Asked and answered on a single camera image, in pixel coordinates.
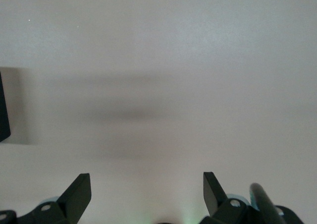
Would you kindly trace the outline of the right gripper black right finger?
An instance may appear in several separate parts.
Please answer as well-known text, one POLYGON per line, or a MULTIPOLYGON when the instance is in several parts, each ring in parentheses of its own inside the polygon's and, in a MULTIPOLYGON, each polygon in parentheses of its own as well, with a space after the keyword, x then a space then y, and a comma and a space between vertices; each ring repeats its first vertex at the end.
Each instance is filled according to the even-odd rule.
POLYGON ((259 212, 246 198, 226 194, 213 172, 203 174, 203 196, 209 215, 200 224, 259 223, 259 212))

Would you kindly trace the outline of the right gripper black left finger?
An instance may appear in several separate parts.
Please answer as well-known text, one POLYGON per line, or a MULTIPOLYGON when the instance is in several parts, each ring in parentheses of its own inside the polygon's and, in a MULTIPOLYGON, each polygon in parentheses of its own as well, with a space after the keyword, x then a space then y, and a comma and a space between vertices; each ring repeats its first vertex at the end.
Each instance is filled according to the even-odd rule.
POLYGON ((18 217, 17 224, 76 224, 91 201, 91 180, 82 173, 56 201, 38 205, 31 212, 18 217))

